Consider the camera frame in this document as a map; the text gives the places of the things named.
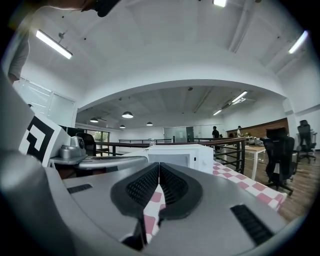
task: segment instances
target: glass door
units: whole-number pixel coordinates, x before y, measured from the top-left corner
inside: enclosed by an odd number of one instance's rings
[[[186,143],[187,142],[186,127],[164,128],[164,138],[172,139],[173,137],[175,138],[176,143]]]

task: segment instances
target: vent grille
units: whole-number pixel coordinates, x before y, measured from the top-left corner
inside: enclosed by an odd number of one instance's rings
[[[273,236],[272,232],[247,206],[236,205],[230,209],[257,246]]]
[[[73,193],[88,190],[91,188],[92,188],[92,186],[90,184],[83,184],[83,185],[79,185],[79,186],[69,187],[69,188],[67,188],[67,190],[70,194],[73,194]]]

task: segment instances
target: dark wooden wall panel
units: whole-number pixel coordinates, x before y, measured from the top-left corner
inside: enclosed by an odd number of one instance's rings
[[[287,118],[283,118],[280,120],[272,121],[272,122],[266,122],[255,126],[249,126],[249,127],[242,127],[241,134],[245,136],[245,133],[250,133],[251,136],[261,138],[265,137],[267,135],[266,130],[267,129],[277,129],[285,127],[286,130],[289,132],[289,126],[288,126],[288,120]],[[237,130],[227,130],[226,131],[229,137],[229,134],[236,133]]]

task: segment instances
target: window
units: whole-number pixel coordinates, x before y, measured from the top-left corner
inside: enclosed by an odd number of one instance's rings
[[[32,105],[34,112],[44,115],[57,125],[73,126],[76,105],[74,101],[23,78],[16,81],[13,87],[25,103]]]
[[[109,135],[110,135],[109,132],[97,131],[97,130],[86,130],[86,133],[92,135],[96,143],[109,142]],[[96,145],[96,150],[98,152],[98,155],[100,155],[101,157],[106,157],[108,156],[108,153],[106,152],[109,151],[109,146]]]

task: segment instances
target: white wall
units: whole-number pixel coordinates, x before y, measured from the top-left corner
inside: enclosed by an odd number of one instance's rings
[[[21,77],[76,101],[77,106],[84,96],[85,85],[87,85],[72,69],[57,75],[52,70],[29,60],[22,68]]]
[[[239,82],[242,87],[249,85],[252,89],[284,95],[279,78],[248,56],[231,53],[213,44],[177,42],[146,46],[110,59],[92,76],[79,106],[81,110],[87,109],[125,90],[136,89],[132,90],[136,93],[163,88],[165,82],[190,80],[198,80],[193,86]],[[186,86],[186,82],[175,86]]]
[[[198,113],[154,113],[143,116],[134,116],[132,119],[123,119],[119,125],[125,125],[127,129],[145,128],[148,122],[153,123],[153,127],[191,127],[202,125],[222,125],[221,116],[212,116]]]
[[[265,95],[253,104],[232,105],[223,114],[224,127],[229,131],[283,119],[286,117],[283,101],[282,97]]]
[[[308,50],[290,69],[280,76],[282,87],[288,96],[291,109],[286,109],[291,121],[289,130],[298,132],[301,120],[307,120],[315,132],[320,132],[320,64],[316,54]],[[316,149],[320,149],[320,136],[316,137]]]

